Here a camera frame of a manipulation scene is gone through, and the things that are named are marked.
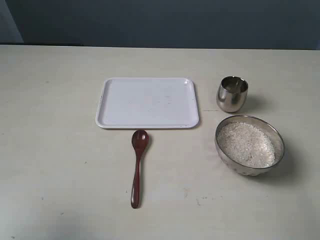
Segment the white rice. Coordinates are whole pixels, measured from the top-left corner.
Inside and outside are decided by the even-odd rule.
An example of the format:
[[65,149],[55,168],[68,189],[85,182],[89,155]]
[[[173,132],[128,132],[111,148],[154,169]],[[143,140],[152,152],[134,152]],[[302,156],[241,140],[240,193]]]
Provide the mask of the white rice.
[[229,158],[250,168],[267,168],[275,162],[275,148],[259,128],[244,122],[231,122],[218,134],[220,148]]

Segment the small steel cup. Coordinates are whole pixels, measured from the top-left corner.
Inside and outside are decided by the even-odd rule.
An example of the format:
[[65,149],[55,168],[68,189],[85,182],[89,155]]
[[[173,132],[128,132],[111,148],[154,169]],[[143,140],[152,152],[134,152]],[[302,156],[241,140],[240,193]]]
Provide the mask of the small steel cup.
[[216,94],[217,106],[227,113],[239,111],[245,104],[248,89],[248,83],[241,77],[224,77],[220,82]]

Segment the white plastic tray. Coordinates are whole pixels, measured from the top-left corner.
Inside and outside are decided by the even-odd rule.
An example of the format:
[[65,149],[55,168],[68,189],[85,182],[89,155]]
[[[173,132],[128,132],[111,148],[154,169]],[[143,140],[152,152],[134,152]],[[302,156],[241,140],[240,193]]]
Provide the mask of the white plastic tray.
[[103,129],[190,129],[199,123],[194,83],[184,77],[113,77],[95,122]]

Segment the steel bowl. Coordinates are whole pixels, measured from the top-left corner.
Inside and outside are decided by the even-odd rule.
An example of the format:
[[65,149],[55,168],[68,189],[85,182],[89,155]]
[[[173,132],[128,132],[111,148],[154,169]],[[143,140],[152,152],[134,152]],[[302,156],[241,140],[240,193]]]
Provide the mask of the steel bowl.
[[[275,150],[275,162],[273,163],[273,165],[265,168],[247,167],[229,158],[229,156],[226,155],[225,152],[223,152],[218,142],[218,134],[220,133],[221,128],[233,122],[253,125],[262,130],[270,138]],[[276,166],[278,166],[285,155],[285,144],[279,132],[266,121],[249,115],[233,115],[222,120],[215,130],[214,142],[217,153],[222,162],[231,170],[244,176],[257,176],[269,172],[271,169],[274,169],[276,168]]]

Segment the dark red wooden spoon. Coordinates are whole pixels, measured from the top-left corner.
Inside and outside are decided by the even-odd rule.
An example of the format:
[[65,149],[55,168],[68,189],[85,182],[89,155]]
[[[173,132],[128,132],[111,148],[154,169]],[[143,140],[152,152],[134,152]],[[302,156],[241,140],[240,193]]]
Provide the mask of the dark red wooden spoon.
[[135,170],[131,189],[131,207],[137,209],[140,205],[140,168],[141,158],[149,144],[149,135],[143,129],[136,130],[131,139],[131,144],[135,152]]

